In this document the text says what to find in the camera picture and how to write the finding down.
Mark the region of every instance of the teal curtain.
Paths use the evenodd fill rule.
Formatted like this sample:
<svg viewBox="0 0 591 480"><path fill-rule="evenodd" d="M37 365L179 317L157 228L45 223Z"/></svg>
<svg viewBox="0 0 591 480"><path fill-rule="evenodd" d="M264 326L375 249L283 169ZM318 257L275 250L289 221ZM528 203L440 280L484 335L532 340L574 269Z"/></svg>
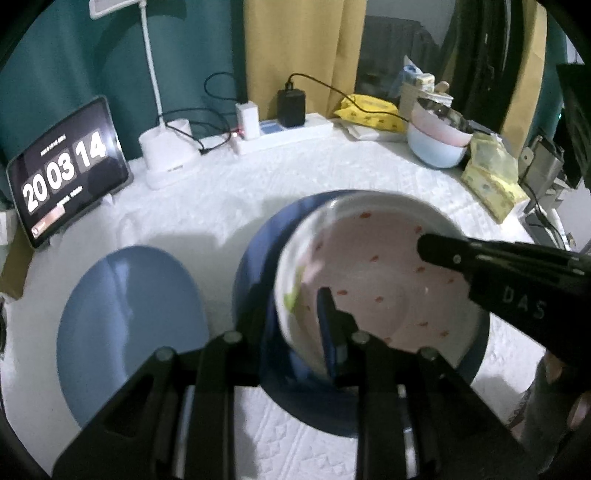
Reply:
<svg viewBox="0 0 591 480"><path fill-rule="evenodd" d="M232 72L235 81L216 77L210 91L246 96L242 0L148 0L147 14L163 109L208 106L232 112L232 102L205 95L203 81L216 71ZM157 114L138 6L91 20L87 0L55 0L0 70L2 162L96 95L109 101L125 157L141 156L138 137L155 125ZM198 112L181 115L215 119Z"/></svg>
<svg viewBox="0 0 591 480"><path fill-rule="evenodd" d="M538 105L535 108L527 145L540 133L540 130L548 138L554 138L564 103L556 66L567 62L566 35L554 17L548 14L546 59L542 89L540 90Z"/></svg>

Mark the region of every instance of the bowl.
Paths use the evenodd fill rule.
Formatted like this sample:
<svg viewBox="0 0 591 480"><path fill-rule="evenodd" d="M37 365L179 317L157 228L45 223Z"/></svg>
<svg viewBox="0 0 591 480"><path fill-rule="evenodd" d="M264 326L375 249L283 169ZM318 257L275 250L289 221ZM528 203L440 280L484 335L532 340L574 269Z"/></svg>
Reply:
<svg viewBox="0 0 591 480"><path fill-rule="evenodd" d="M435 140L421 132L413 124L408 124L407 141L413 153L427 165L434 168L457 166L464 158L467 150L467 147L454 147Z"/></svg>
<svg viewBox="0 0 591 480"><path fill-rule="evenodd" d="M333 435L357 434L358 399L316 375L283 338L274 302L274 282L280 254L297 226L317 208L355 190L336 190L304 197L267 220L251 239L240 261L233 286L234 322L264 306L267 321L261 344L261 387L285 411ZM489 335L489 314L480 310L476 339L456 371L471 383L482 363Z"/></svg>
<svg viewBox="0 0 591 480"><path fill-rule="evenodd" d="M285 341L328 378L316 312L320 288L339 310L390 347L439 350L457 367L472 346L480 308L460 273L425 263L424 233L464 238L434 207L393 193L355 193L332 200L295 230L279 259L274 299Z"/></svg>
<svg viewBox="0 0 591 480"><path fill-rule="evenodd" d="M417 99L411 122L421 132L447 145L465 147L472 140L472 127L460 113L429 99Z"/></svg>

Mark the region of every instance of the light blue bowl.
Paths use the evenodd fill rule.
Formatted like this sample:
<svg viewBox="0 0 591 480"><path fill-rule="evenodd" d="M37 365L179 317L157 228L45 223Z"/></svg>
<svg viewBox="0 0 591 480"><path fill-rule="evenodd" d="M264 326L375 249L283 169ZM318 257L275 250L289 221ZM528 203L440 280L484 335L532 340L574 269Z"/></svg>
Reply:
<svg viewBox="0 0 591 480"><path fill-rule="evenodd" d="M421 132L413 124L408 124L407 141L414 154L434 168L457 166L466 155L467 150L467 147L454 147L435 140Z"/></svg>
<svg viewBox="0 0 591 480"><path fill-rule="evenodd" d="M83 427L161 346L182 353L209 340L195 283L172 255L121 249L98 261L72 291L57 333L57 373Z"/></svg>

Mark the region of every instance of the stacked bowls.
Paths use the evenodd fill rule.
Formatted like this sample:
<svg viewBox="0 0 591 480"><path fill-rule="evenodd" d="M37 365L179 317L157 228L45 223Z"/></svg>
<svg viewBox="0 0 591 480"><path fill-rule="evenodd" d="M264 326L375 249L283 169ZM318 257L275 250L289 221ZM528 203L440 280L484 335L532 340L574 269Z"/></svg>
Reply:
<svg viewBox="0 0 591 480"><path fill-rule="evenodd" d="M417 99L408 126L408 145L429 166L457 166L466 154L472 134L460 113L432 100Z"/></svg>

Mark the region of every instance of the black charger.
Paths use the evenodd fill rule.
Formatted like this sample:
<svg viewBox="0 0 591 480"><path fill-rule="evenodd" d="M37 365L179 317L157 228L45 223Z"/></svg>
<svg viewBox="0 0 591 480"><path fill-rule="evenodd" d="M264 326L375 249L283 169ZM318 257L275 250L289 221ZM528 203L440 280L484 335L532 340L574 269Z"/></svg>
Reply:
<svg viewBox="0 0 591 480"><path fill-rule="evenodd" d="M306 121L306 93L294 88L291 80L277 92L277 120L286 128L300 127Z"/></svg>

